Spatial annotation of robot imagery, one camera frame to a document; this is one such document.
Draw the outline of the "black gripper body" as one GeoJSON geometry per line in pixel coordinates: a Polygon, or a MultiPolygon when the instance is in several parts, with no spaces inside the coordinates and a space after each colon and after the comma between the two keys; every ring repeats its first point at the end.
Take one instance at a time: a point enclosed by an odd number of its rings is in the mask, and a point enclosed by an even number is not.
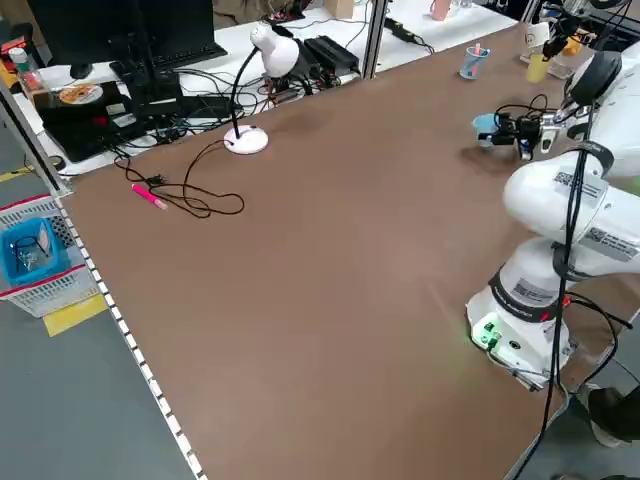
{"type": "Polygon", "coordinates": [[[552,21],[552,35],[574,35],[579,29],[584,9],[582,7],[567,8],[553,5],[549,8],[549,19],[552,21]]]}
{"type": "Polygon", "coordinates": [[[540,140],[540,118],[521,116],[515,120],[516,138],[522,148],[534,148],[540,140]]]}

